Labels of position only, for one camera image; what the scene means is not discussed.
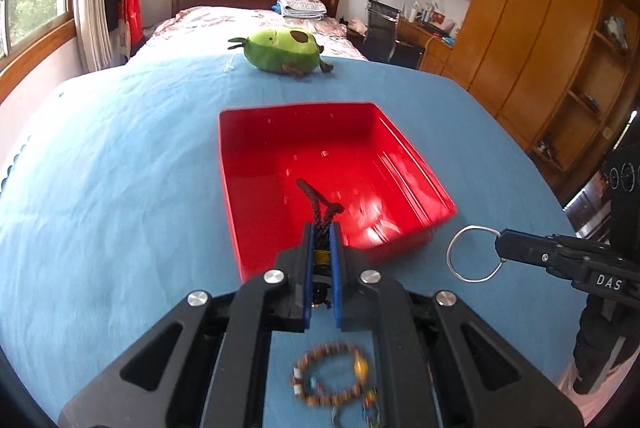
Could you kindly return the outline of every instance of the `blue bed sheet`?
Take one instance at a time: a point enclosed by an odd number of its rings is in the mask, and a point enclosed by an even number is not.
[[[470,95],[439,76],[355,60],[335,59],[331,75],[299,82],[257,71],[242,55],[192,57],[61,85],[0,194],[0,344],[53,419],[189,291],[239,286],[218,113],[297,101],[373,101],[398,125],[459,212],[428,246],[384,269],[416,292],[455,291],[558,380],[584,295],[541,268],[507,263],[472,285],[446,267],[448,242],[468,224],[572,234],[531,161]],[[497,263],[492,243],[485,233],[465,237],[458,270],[488,274]],[[338,336],[322,310],[306,336],[274,335],[266,428],[300,419],[327,426],[328,412],[297,402],[288,378],[314,342]],[[368,334],[350,336],[370,350]]]

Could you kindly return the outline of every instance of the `key ring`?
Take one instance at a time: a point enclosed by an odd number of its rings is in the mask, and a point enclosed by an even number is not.
[[[498,264],[498,267],[496,267],[489,276],[485,276],[484,278],[481,278],[479,280],[471,280],[469,278],[465,278],[458,271],[456,271],[453,267],[453,263],[451,262],[451,251],[453,250],[453,246],[456,245],[456,242],[459,241],[460,237],[463,234],[465,234],[467,231],[471,231],[471,230],[488,231],[489,233],[493,233],[495,236],[500,236],[500,231],[494,230],[493,228],[486,228],[485,226],[467,226],[466,228],[462,228],[460,231],[456,233],[456,236],[454,236],[451,239],[451,242],[449,243],[449,247],[447,248],[447,267],[449,267],[449,270],[451,271],[452,275],[455,276],[458,280],[462,280],[463,282],[466,282],[466,283],[482,283],[493,278],[495,274],[498,271],[500,271],[500,268],[506,262],[506,260],[504,258],[500,258],[500,264]]]

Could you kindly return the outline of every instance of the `green stuffed toy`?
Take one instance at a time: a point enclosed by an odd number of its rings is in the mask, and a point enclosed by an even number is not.
[[[317,66],[325,73],[334,68],[320,59],[324,47],[318,46],[311,33],[300,29],[265,29],[248,38],[232,38],[229,41],[239,42],[229,49],[244,47],[244,56],[262,71],[301,77]]]

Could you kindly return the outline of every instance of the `bottle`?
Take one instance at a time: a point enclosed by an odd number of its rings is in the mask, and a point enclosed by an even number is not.
[[[415,22],[415,19],[418,18],[418,11],[420,11],[420,4],[416,0],[414,2],[414,6],[411,8],[411,14],[409,15],[409,22]]]

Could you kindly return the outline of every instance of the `folded towel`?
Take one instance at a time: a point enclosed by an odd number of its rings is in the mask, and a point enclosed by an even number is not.
[[[280,14],[294,18],[320,20],[326,15],[326,6],[319,0],[278,0]]]

